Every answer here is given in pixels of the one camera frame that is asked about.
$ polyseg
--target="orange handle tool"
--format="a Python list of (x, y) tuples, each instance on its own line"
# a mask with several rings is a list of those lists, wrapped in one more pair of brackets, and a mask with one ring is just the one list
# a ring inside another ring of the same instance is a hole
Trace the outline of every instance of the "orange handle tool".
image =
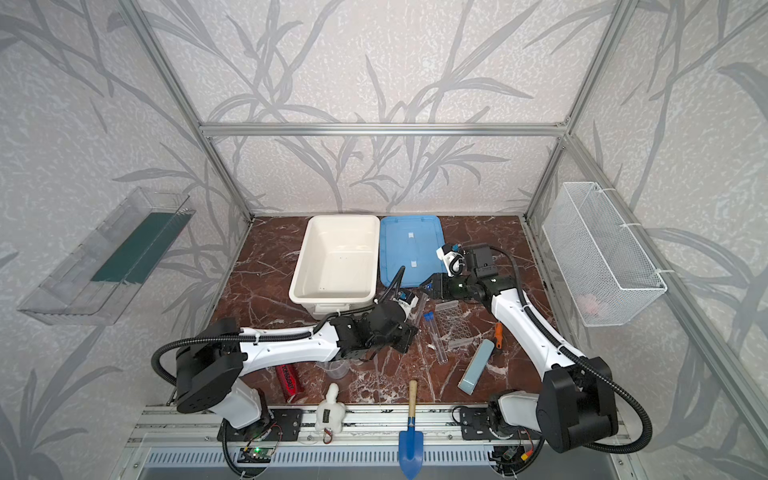
[(496, 348), (502, 348), (502, 329), (504, 326), (501, 322), (496, 322), (496, 331), (493, 332), (493, 336), (496, 337)]

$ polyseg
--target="brown marble surface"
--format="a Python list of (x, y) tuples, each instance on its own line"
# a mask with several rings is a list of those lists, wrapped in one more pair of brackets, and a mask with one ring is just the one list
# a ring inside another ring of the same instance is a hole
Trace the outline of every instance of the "brown marble surface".
[[(316, 321), (301, 305), (288, 298), (293, 269), (299, 257), (309, 217), (258, 217), (240, 258), (227, 282), (213, 321), (233, 316), (241, 326), (285, 328), (313, 325)], [(552, 319), (541, 277), (518, 217), (440, 217), (445, 241), (485, 242), (511, 253), (520, 268), (523, 287), (542, 315)], [(497, 264), (506, 264), (497, 258)], [(503, 268), (501, 273), (511, 273)], [(425, 313), (433, 311), (427, 302)], [(339, 384), (339, 401), (344, 403), (408, 402), (410, 379), (419, 381), (421, 403), (487, 402), (494, 393), (507, 389), (538, 392), (541, 388), (533, 363), (506, 329), (502, 352), (491, 357), (469, 396), (458, 383), (483, 339), (492, 339), (495, 319), (481, 305), (460, 303), (472, 343), (448, 350), (448, 362), (439, 365), (430, 346), (429, 333), (420, 329), (405, 355), (385, 348), (371, 362), (354, 362), (341, 380), (331, 380), (314, 362), (296, 364), (304, 394), (294, 403), (322, 401), (327, 386)], [(441, 330), (445, 344), (452, 338)], [(246, 384), (262, 389), (269, 404), (285, 403), (274, 368), (262, 369), (243, 378)]]

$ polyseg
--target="aluminum frame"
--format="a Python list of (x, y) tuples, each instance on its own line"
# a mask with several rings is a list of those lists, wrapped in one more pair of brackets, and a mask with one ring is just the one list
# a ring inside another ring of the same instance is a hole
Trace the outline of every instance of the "aluminum frame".
[[(595, 88), (597, 88), (598, 83), (600, 82), (603, 72), (605, 72), (608, 62), (611, 60), (611, 57), (621, 41), (621, 37), (624, 36), (624, 31), (627, 30), (627, 26), (632, 19), (632, 13), (637, 7), (638, 2), (639, 0), (618, 0), (616, 2), (614, 11), (611, 14), (611, 20), (608, 22), (608, 25), (605, 28), (605, 34), (598, 45), (598, 50), (595, 52), (592, 63), (587, 70), (587, 74), (584, 76), (584, 81), (581, 82), (581, 87), (576, 94), (576, 99), (571, 107), (571, 111), (565, 118), (564, 134), (571, 134), (574, 128), (576, 128), (590, 98), (594, 94)], [(525, 211), (526, 218), (533, 215), (534, 210), (536, 210), (536, 207), (538, 206), (538, 202), (541, 201), (544, 187), (549, 184), (549, 180), (558, 169), (562, 157), (562, 150), (563, 146), (559, 141), (557, 148), (552, 151), (552, 154), (549, 157), (549, 162), (547, 162), (547, 167), (544, 170), (544, 174), (541, 176), (536, 190), (534, 190), (534, 196), (531, 198), (531, 203), (528, 204), (528, 209)]]
[(137, 4), (136, 0), (118, 0), (118, 4), (122, 10), (125, 24), (136, 35), (139, 44), (157, 69), (157, 73), (160, 75), (163, 83), (165, 83), (165, 86), (170, 92), (170, 96), (179, 107), (181, 116), (184, 117), (184, 120), (187, 122), (187, 126), (190, 128), (192, 135), (197, 140), (197, 143), (200, 144), (200, 148), (206, 154), (208, 161), (224, 183), (224, 187), (232, 196), (237, 207), (243, 213), (245, 218), (250, 220), (251, 212), (248, 203), (245, 201), (245, 197), (237, 188), (227, 167), (221, 160), (218, 151), (211, 144), (210, 138), (206, 138), (203, 133), (200, 132), (200, 119), (192, 106), (192, 102), (186, 93), (184, 93), (181, 82), (171, 67), (165, 52), (160, 47), (160, 42), (154, 35), (152, 27), (149, 25), (149, 21), (141, 10), (141, 7)]
[[(603, 189), (613, 189), (597, 162), (581, 141), (574, 136), (564, 136), (564, 147), (588, 180), (596, 182)], [(619, 214), (633, 225), (633, 232), (653, 264), (662, 270), (674, 270), (661, 253), (648, 232), (639, 225), (624, 199), (616, 190), (605, 190)], [(717, 377), (728, 399), (733, 403), (747, 428), (752, 432), (762, 450), (768, 455), (768, 400), (763, 395), (741, 361), (717, 332), (709, 317), (701, 309), (693, 294), (676, 273), (662, 273), (667, 283), (664, 299), (674, 313), (688, 338), (701, 354), (704, 362)]]
[(559, 137), (564, 124), (202, 124), (211, 137), (328, 137), (328, 136), (434, 136), (434, 137)]

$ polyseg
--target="blue plastic lid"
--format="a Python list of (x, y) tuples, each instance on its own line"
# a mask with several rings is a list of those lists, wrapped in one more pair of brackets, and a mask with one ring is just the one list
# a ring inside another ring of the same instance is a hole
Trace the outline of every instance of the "blue plastic lid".
[(406, 266), (402, 286), (419, 286), (433, 273), (447, 273), (437, 257), (445, 244), (440, 219), (434, 215), (387, 217), (379, 233), (379, 277), (388, 286), (397, 270)]

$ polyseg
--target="leaf pattern wallpaper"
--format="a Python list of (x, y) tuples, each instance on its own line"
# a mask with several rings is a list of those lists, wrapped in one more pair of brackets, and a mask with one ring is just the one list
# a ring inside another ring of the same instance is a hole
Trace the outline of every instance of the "leaf pattern wallpaper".
[[(203, 326), (247, 231), (116, 2), (0, 2), (0, 477), (102, 479), (141, 410), (149, 355)], [(114, 326), (17, 305), (136, 186), (197, 212)]]
[[(559, 122), (614, 8), (613, 0), (141, 4), (206, 122)], [(217, 139), (263, 214), (521, 213), (529, 197), (520, 191), (535, 189), (553, 144)]]
[[(641, 2), (576, 127), (763, 392), (766, 46), (764, 0)], [(566, 286), (541, 222), (558, 185), (580, 180), (566, 155), (532, 219), (555, 290)], [(650, 406), (654, 440), (640, 454), (649, 478), (768, 478), (768, 460), (663, 300), (600, 329), (585, 329), (566, 304), (581, 345)]]

